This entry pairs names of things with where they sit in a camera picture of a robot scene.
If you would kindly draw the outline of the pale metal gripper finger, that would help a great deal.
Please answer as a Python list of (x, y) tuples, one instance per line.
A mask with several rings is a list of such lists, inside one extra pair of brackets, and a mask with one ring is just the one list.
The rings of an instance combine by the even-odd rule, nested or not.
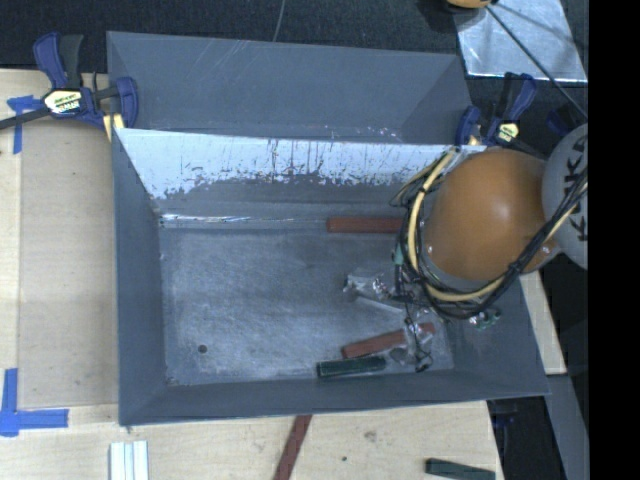
[(343, 286), (343, 291), (357, 293), (387, 294), (388, 287), (379, 275), (348, 274)]
[(386, 301), (374, 300), (362, 295), (357, 295), (354, 299), (354, 302), (360, 305), (364, 305), (366, 307), (376, 309), (376, 310), (386, 311), (388, 313), (394, 313), (394, 314), (402, 313), (402, 309), (398, 305), (395, 305), (393, 303), (389, 303)]

